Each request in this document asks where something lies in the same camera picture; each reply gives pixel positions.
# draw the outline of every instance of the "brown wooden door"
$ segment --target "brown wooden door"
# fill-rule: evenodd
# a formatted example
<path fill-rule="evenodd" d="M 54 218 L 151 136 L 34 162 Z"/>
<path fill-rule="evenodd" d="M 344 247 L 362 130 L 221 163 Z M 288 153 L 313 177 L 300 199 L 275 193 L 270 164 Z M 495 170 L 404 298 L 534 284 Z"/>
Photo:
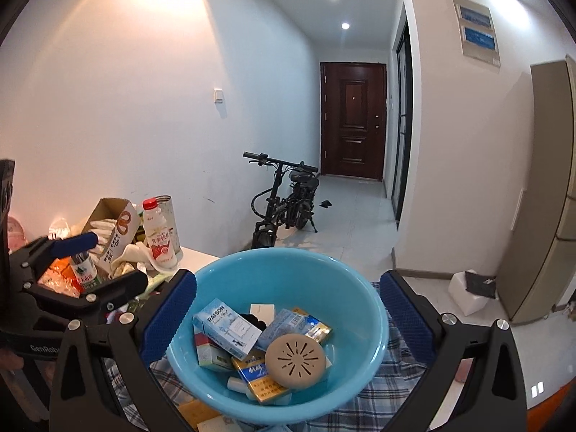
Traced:
<path fill-rule="evenodd" d="M 322 63 L 321 172 L 382 180 L 386 65 Z"/>

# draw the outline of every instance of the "white table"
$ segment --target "white table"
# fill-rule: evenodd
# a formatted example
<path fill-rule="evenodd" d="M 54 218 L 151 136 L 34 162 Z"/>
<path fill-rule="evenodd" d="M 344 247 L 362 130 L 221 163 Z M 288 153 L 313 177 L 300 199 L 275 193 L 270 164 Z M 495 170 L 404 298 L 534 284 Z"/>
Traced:
<path fill-rule="evenodd" d="M 179 268 L 196 273 L 200 268 L 219 260 L 218 257 L 209 255 L 207 253 L 197 252 L 189 248 L 182 247 L 184 253 L 182 259 L 178 262 Z"/>

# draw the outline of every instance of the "blue gripper pad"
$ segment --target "blue gripper pad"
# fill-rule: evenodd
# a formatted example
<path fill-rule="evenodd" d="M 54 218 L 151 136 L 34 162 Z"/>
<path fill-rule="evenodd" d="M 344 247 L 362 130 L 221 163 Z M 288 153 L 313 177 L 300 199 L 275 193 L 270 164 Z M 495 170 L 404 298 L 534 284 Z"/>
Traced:
<path fill-rule="evenodd" d="M 414 359 L 430 366 L 436 359 L 432 331 L 390 272 L 380 278 L 380 298 L 392 316 Z"/>
<path fill-rule="evenodd" d="M 182 272 L 185 274 L 180 280 L 177 280 L 177 276 Z M 164 356 L 186 312 L 196 298 L 196 289 L 197 283 L 194 274 L 188 270 L 179 270 L 159 296 L 151 296 L 148 299 L 146 303 L 153 302 L 155 297 L 161 297 L 165 291 L 168 291 L 168 296 L 156 308 L 142 332 L 140 358 L 144 365 L 149 366 L 151 362 L 160 360 Z"/>
<path fill-rule="evenodd" d="M 94 232 L 68 237 L 63 240 L 54 240 L 50 248 L 50 254 L 54 258 L 66 258 L 78 253 L 93 249 L 98 243 L 98 236 Z"/>

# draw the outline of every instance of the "beige refrigerator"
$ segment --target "beige refrigerator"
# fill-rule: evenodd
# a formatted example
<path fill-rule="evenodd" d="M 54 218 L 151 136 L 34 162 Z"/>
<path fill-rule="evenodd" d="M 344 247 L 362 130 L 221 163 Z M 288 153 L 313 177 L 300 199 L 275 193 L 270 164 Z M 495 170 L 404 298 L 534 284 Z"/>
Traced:
<path fill-rule="evenodd" d="M 576 63 L 570 57 L 531 67 L 534 147 L 528 185 L 496 274 L 514 324 L 546 316 L 576 269 Z"/>

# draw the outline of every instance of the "glass door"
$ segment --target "glass door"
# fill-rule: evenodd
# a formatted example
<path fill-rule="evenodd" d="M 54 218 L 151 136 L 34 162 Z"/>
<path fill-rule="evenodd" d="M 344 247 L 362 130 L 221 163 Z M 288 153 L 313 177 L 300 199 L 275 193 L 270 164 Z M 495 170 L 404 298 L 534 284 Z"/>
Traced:
<path fill-rule="evenodd" d="M 408 164 L 410 162 L 410 143 L 412 140 L 413 79 L 408 24 L 406 24 L 404 33 L 398 43 L 396 56 L 398 60 L 398 143 L 394 185 L 392 187 L 392 206 L 396 216 L 396 225 L 398 225 L 402 215 L 402 206 L 404 205 Z"/>

